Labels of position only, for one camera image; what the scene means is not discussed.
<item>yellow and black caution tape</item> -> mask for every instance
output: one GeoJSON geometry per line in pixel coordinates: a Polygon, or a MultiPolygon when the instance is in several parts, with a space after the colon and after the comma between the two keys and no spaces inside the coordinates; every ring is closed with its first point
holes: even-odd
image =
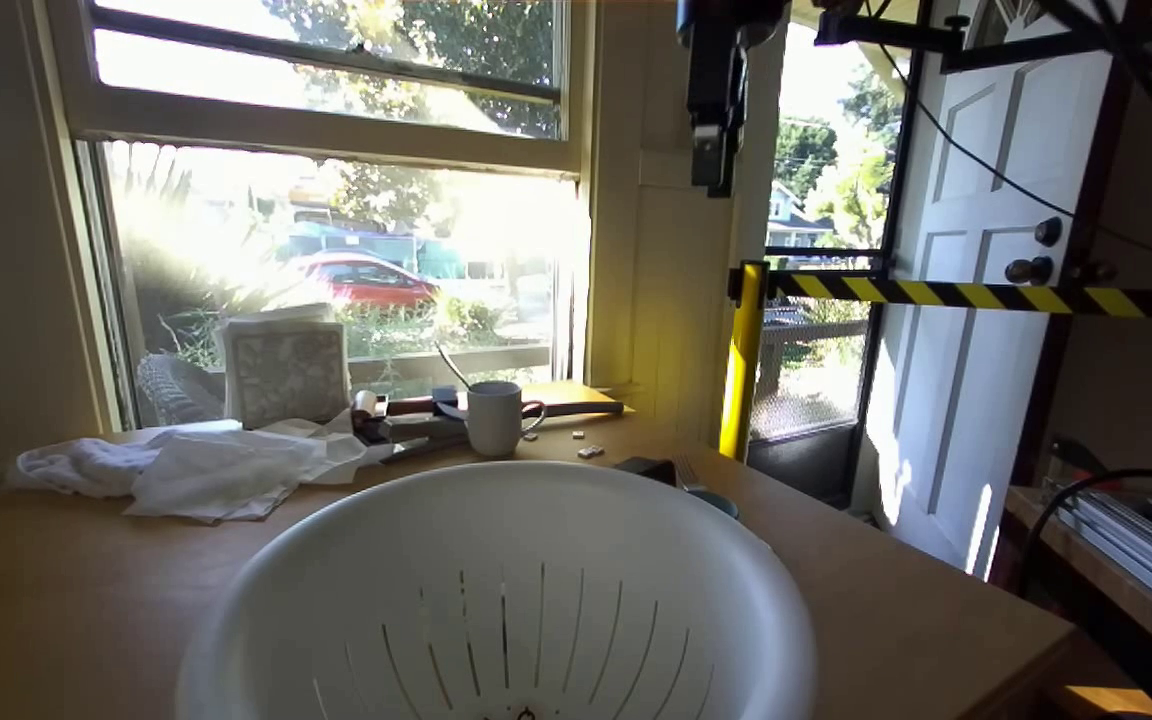
{"type": "Polygon", "coordinates": [[[1152,319],[1152,289],[925,282],[925,281],[876,281],[860,272],[770,272],[766,289],[770,297],[821,297],[865,303],[939,303],[939,307],[1152,319]]]}

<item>parked car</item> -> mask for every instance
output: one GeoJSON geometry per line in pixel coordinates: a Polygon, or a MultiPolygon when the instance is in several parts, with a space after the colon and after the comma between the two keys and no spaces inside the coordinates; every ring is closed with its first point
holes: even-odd
{"type": "Polygon", "coordinates": [[[299,257],[295,272],[303,277],[303,282],[294,289],[286,298],[299,298],[299,303],[428,307],[439,291],[424,277],[412,277],[398,263],[384,263],[378,257],[355,257],[355,251],[299,257]]]}

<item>white cloth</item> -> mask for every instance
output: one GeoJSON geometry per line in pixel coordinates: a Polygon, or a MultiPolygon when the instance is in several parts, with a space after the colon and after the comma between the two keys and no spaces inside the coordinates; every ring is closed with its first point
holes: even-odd
{"type": "Polygon", "coordinates": [[[121,440],[73,440],[21,451],[8,485],[67,495],[132,495],[130,515],[262,520],[295,485],[348,485],[390,459],[336,424],[151,426],[121,440]]]}

